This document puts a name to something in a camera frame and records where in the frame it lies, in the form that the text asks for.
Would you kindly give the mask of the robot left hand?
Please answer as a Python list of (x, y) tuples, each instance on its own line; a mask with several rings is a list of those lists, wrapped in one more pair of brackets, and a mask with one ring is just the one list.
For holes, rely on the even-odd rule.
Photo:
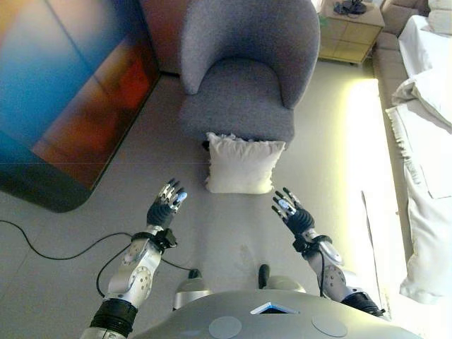
[(170, 179), (160, 190), (148, 209), (147, 225), (169, 227), (174, 215), (188, 194), (184, 188), (179, 188), (180, 181)]

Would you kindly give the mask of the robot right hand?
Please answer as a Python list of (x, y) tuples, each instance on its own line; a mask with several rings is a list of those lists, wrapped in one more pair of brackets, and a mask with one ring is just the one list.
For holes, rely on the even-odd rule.
[(295, 237), (301, 237), (307, 230), (314, 229), (314, 218), (295, 194), (286, 187), (282, 190), (284, 194), (275, 191), (275, 206), (271, 208)]

